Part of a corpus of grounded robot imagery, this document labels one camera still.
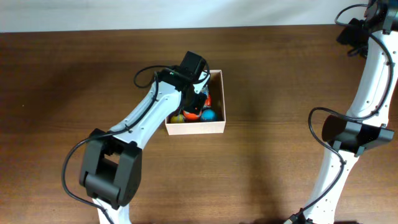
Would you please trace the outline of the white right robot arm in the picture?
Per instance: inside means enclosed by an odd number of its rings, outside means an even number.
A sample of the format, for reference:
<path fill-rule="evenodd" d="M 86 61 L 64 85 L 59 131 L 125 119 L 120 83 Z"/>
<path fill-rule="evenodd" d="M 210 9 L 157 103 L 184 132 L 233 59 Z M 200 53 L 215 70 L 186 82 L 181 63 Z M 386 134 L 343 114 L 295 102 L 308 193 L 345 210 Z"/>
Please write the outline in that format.
<path fill-rule="evenodd" d="M 397 1 L 372 0 L 364 4 L 362 20 L 335 24 L 344 29 L 337 38 L 351 46 L 349 56 L 366 59 L 356 96 L 346 114 L 329 108 L 322 135 L 322 166 L 309 201 L 287 223 L 334 223 L 345 182 L 359 157 L 392 141 L 387 128 L 389 107 L 397 84 Z"/>

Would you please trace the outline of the red toy ball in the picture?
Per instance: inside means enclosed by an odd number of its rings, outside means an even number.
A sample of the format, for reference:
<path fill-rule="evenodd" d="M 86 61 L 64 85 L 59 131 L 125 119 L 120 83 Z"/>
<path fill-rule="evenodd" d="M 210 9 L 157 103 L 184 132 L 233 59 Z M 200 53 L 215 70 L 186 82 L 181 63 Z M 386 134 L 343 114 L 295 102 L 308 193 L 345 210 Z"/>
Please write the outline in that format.
<path fill-rule="evenodd" d="M 183 110 L 183 115 L 184 115 L 186 121 L 188 121 L 188 122 L 197 122 L 197 121 L 199 121 L 200 117 L 201 117 L 201 114 L 202 114 L 202 112 L 199 112 L 198 114 L 195 114 L 195 113 L 189 113 L 189 112 Z"/>

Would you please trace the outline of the blue toy ball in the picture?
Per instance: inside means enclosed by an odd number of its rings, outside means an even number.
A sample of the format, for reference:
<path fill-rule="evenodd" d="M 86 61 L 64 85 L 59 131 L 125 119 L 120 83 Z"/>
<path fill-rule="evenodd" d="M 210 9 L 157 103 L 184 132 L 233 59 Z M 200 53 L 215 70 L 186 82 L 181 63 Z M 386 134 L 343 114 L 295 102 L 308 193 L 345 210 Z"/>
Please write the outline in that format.
<path fill-rule="evenodd" d="M 200 116 L 202 122 L 213 122 L 217 121 L 218 116 L 212 109 L 203 110 Z"/>

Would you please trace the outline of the fire truck with yellow ladder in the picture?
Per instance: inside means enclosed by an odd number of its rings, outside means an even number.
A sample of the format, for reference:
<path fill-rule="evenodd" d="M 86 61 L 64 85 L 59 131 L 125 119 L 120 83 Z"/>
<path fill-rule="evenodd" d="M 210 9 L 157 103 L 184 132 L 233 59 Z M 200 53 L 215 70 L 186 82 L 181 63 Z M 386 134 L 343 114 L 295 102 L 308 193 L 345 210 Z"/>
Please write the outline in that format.
<path fill-rule="evenodd" d="M 210 91 L 208 86 L 205 86 L 202 90 L 202 93 L 204 93 L 206 95 L 206 100 L 205 100 L 205 104 L 203 105 L 203 110 L 206 110 L 208 108 L 211 108 L 211 95 L 210 95 Z"/>

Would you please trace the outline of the yellow toy ball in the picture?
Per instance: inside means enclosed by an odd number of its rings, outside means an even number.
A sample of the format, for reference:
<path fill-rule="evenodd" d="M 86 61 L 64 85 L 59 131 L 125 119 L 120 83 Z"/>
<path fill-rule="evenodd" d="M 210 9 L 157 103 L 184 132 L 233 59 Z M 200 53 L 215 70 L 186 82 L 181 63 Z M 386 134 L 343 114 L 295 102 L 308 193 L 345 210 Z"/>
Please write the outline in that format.
<path fill-rule="evenodd" d="M 185 117 L 182 114 L 178 114 L 175 116 L 172 116 L 170 118 L 170 123 L 172 124 L 178 124 L 178 123 L 184 123 L 185 122 Z"/>

